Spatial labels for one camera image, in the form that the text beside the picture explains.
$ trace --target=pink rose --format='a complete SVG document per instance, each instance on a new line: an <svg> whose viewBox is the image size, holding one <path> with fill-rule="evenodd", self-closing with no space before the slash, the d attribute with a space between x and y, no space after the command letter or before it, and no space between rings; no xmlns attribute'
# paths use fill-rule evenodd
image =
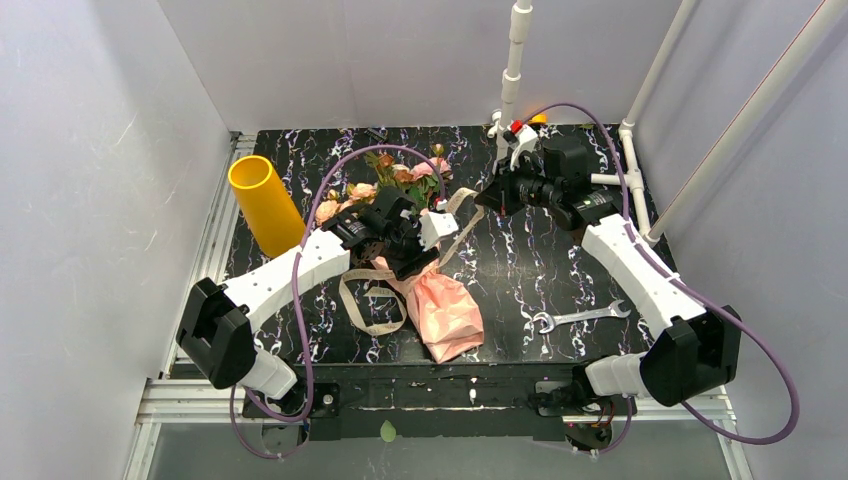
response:
<svg viewBox="0 0 848 480"><path fill-rule="evenodd" d="M426 177L427 175L431 175L433 173L433 169L430 168L430 165L427 165L424 162L419 163L418 165L412 167L412 170L409 171L412 174L413 180L418 180L421 177Z"/></svg>
<svg viewBox="0 0 848 480"><path fill-rule="evenodd" d="M346 201L345 201L345 203L343 203L343 204L341 204L341 206L339 206L339 211L341 212L341 211L342 211L342 210L344 210L345 208L347 208L347 207L349 207L349 206L353 205L354 203L355 203L355 202L354 202L353 200L350 200L350 199L346 200Z"/></svg>
<svg viewBox="0 0 848 480"><path fill-rule="evenodd" d="M321 202L321 205L318 205L318 210L315 211L315 222L320 226L332 218L332 216L338 211L339 202L335 200L325 200Z"/></svg>
<svg viewBox="0 0 848 480"><path fill-rule="evenodd" d="M447 172L450 172L450 164L444 158L433 157L430 159L430 161L433 162L434 165L439 166L439 173L441 173L442 175L446 174ZM418 165L412 167L410 173L412 174L412 178L414 180L418 180L419 178L424 177L426 175L432 175L433 169L430 168L430 165L421 162Z"/></svg>
<svg viewBox="0 0 848 480"><path fill-rule="evenodd" d="M357 183L353 189L350 191L350 197L354 200L361 200L363 198L373 197L377 194L377 189L374 188L374 185L369 185L367 183Z"/></svg>

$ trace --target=cable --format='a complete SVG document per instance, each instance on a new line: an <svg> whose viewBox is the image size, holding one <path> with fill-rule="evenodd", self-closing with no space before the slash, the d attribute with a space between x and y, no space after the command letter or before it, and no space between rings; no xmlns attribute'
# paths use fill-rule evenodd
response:
<svg viewBox="0 0 848 480"><path fill-rule="evenodd" d="M615 418L615 402L613 402L612 400L610 400L610 416L609 416L609 418L607 419L607 421L606 421L606 422L604 422L604 423L602 423L602 424L601 424L601 426L602 426L602 427L607 427L607 426L609 426L609 424L610 424L610 423L612 423L612 419L613 419L613 418Z"/></svg>
<svg viewBox="0 0 848 480"><path fill-rule="evenodd" d="M768 437L746 437L739 435L737 433L733 433L727 431L709 419L701 415L697 410L695 410L688 402L681 402L683 408L689 411L692 415L695 416L698 420L701 421L704 425L709 427L714 432L721 434L731 440L736 440L737 442L748 443L751 445L770 445L772 443L779 442L784 438L788 437L795 427L798 425L798 417L801 412L800 399L798 398L798 388L795 386L795 382L792 380L792 376L789 374L789 368L786 364L783 363L780 358L777 357L777 353L763 340L759 335L757 335L750 327L742 323L741 320L734 317L723 308L721 308L718 304L713 302L712 300L706 298L705 296L699 294L680 280L671 277L671 274L668 273L665 268L663 268L659 263L657 263L653 257L648 253L648 251L639 243L636 243L636 233L633 232L632 222L630 221L630 192L627 190L627 182L624 178L624 169L621 167L621 160L618 158L618 152L615 149L615 143L612 141L612 138L607 132L606 128L604 128L603 124L598 120L595 115L581 107L580 105L575 105L573 103L559 102L548 105L547 107L542 107L537 111L530 114L522 123L527 123L534 116L544 112L553 107L571 107L581 112L585 113L595 125L598 126L598 130L601 131L601 134L604 136L604 140L606 141L607 148L609 148L610 155L612 156L613 162L615 163L616 173L618 174L618 179L621 182L621 196L623 197L623 212L624 220L627 222L625 224L624 230L627 232L627 236L631 242L634 242L636 246L636 250L642 255L642 257L648 262L648 264L653 267L663 278L668 279L669 283L680 289L683 293L690 296L691 298L701 302L707 309L712 312L715 312L722 319L730 322L731 325L741 330L745 335L748 336L754 343L757 344L758 347L766 354L766 356L771 360L774 364L775 368L777 368L777 372L780 374L780 377L783 379L783 382L786 384L786 390L789 392L789 402L790 402L790 413L789 419L786 421L786 425L783 428L775 433L774 435L770 435Z"/></svg>
<svg viewBox="0 0 848 480"><path fill-rule="evenodd" d="M295 453L300 451L300 449L303 448L304 445L306 445L309 442L309 437L307 436L306 440L304 440L303 443L294 447L293 449L289 450L286 453L265 453L265 452L260 452L259 450L253 448L249 443L247 443L247 439L244 438L244 435L242 435L241 430L239 430L238 424L236 423L236 412L235 412L235 408L234 408L235 399L236 399L236 388L238 388L238 387L236 385L233 385L233 388L230 389L230 425L233 426L233 431L236 433L236 437L238 437L239 443L241 443L241 445L245 449L247 449L248 452L256 455L259 458L264 458L264 459L267 459L267 460L276 460L278 458L286 458L288 456L294 455Z"/></svg>
<svg viewBox="0 0 848 480"><path fill-rule="evenodd" d="M582 452L582 453L584 453L585 455L588 455L592 458L597 458L598 455L600 455L602 453L609 453L614 448L621 445L621 441L624 440L624 437L627 436L627 432L630 431L630 424L633 421L633 405L630 403L630 400L627 399L627 398L625 398L624 401L627 404L627 418L624 420L624 428L621 430L621 433L618 435L618 437L605 448L602 448L600 450L592 449L589 452ZM537 442L535 440L529 440L529 441L533 444L540 445L540 446L543 446L545 448L550 448L550 449L553 449L553 450L562 450L564 452L570 452L570 453L575 453L575 454L581 453L577 449L577 447L574 447L574 446L572 448L566 449L566 448L551 445L551 444L548 444L548 443L545 443L545 442Z"/></svg>
<svg viewBox="0 0 848 480"><path fill-rule="evenodd" d="M447 200L447 190L445 188L445 180L442 178L442 174L439 171L439 167L437 167L429 158L424 156L423 154L409 148L404 147L402 145L371 145L368 147L363 147L358 150L354 150L349 154L342 157L341 160L336 162L335 165L330 169L329 172L324 176L321 180L321 186L318 187L318 190L315 192L315 196L312 199L312 208L309 210L309 216L306 220L306 230L303 233L303 237L300 239L300 249L306 246L306 241L309 239L309 234L312 232L312 229L315 227L315 212L318 210L318 206L321 204L322 199L324 198L324 193L327 190L327 187L330 184L330 181L333 179L333 175L336 174L347 162L353 160L354 158L362 155L363 153L367 153L373 150L397 150L400 152L409 153L415 157L418 157L422 162L426 163L433 169L433 172L436 175L436 178L439 181L439 194L441 200ZM303 306L300 303L300 291L298 289L298 276L297 271L300 266L300 259L302 255L300 251L295 254L294 257L294 267L292 268L292 278L291 278L291 286L292 286L292 298L294 303L294 313L297 318L297 327L298 333L300 334L300 344L303 347L303 366L306 370L306 404L303 407L303 410L294 416L284 416L280 415L277 412L268 408L264 402L262 402L256 394L249 388L245 389L248 398L259 407L260 410L265 415L269 417L279 420L285 423L299 423L302 420L305 420L309 415L309 412L312 410L312 403L314 401L314 387L315 387L315 377L314 372L312 370L312 356L309 354L309 338L306 336L306 322L303 320ZM233 404L235 402L235 390L233 390L230 395L230 416L232 419L233 426L235 426L235 415ZM251 453L256 454L256 450L250 447L246 441L244 441L244 437L242 437L241 432L236 428L236 434L239 436L239 439L242 441L242 445L247 448Z"/></svg>
<svg viewBox="0 0 848 480"><path fill-rule="evenodd" d="M598 415L598 420L595 421L595 423L589 424L589 426L600 427L601 426L601 420L604 419L604 415L606 415L606 413L607 413L607 407L601 408L601 413Z"/></svg>

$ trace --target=black tabletop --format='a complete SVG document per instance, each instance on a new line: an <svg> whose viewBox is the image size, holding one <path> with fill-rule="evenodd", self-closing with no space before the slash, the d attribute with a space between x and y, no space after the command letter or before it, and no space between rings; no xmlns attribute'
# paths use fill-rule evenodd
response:
<svg viewBox="0 0 848 480"><path fill-rule="evenodd" d="M607 128L614 134L615 127ZM407 145L425 154L433 144L444 145L454 172L451 191L459 187L480 190L484 186L495 155L495 143L486 137L484 127L389 128L381 132L388 143ZM597 172L614 171L597 130L550 126L540 135L542 141L546 136L577 136L597 157ZM271 160L301 213L305 213L313 191L331 165L346 153L375 143L364 129L262 131L254 153ZM417 163L408 157L396 155L408 165ZM354 161L337 174L333 188L342 191L348 182L375 181L374 171L364 160ZM655 216L650 196L648 204ZM471 205L461 209L460 225L472 211ZM667 249L661 250L670 262ZM227 265L228 277L242 275L267 260L240 217ZM572 363L641 352L649 346L647 325L635 311L627 319L604 318L559 327L550 335L539 334L539 325L531 321L537 312L564 314L607 306L615 299L626 300L604 268L575 246L566 232L557 229L543 209L527 208L506 219L488 212L441 271L467 286L480 305L484 322L484 344L452 362ZM369 287L366 282L351 282L349 286L355 296ZM399 331L381 337L370 337L354 328L338 300L338 279L306 292L302 299L309 352L319 365L432 362L409 321ZM359 298L359 302L366 322L400 318L392 299ZM256 338L272 353L302 363L291 305L266 322Z"/></svg>

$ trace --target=wrench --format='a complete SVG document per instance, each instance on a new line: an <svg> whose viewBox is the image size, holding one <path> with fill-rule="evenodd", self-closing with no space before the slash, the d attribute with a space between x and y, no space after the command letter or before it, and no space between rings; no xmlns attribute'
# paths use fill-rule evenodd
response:
<svg viewBox="0 0 848 480"><path fill-rule="evenodd" d="M618 308L622 302L624 302L624 300L616 300L607 308L569 313L568 315L551 315L549 313L539 312L533 316L533 321L542 323L542 329L539 330L539 333L546 335L551 333L554 328L566 323L574 323L582 320L592 320L593 318L604 317L627 318L627 316L630 315L630 310L622 311Z"/></svg>

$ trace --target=black bracket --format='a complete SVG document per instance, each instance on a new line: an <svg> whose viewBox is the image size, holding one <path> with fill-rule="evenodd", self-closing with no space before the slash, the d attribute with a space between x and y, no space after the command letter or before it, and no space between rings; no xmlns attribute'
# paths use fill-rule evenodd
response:
<svg viewBox="0 0 848 480"><path fill-rule="evenodd" d="M736 318L729 306L724 310ZM645 387L666 407L725 385L736 377L742 332L713 312L678 319L642 359Z"/></svg>
<svg viewBox="0 0 848 480"><path fill-rule="evenodd" d="M368 266L368 262L382 256L395 277L402 281L439 258L435 247L421 250L421 225L411 215L416 210L415 202L399 189L382 187L374 203L354 207L321 226L342 239L342 246L351 252L354 267Z"/></svg>
<svg viewBox="0 0 848 480"><path fill-rule="evenodd" d="M246 309L210 278L195 283L177 330L177 344L215 388L235 385L256 359Z"/></svg>
<svg viewBox="0 0 848 480"><path fill-rule="evenodd" d="M621 211L620 193L592 185L588 152L576 138L545 140L541 160L525 152L516 170L501 165L474 202L503 216L526 205L544 207L568 232Z"/></svg>

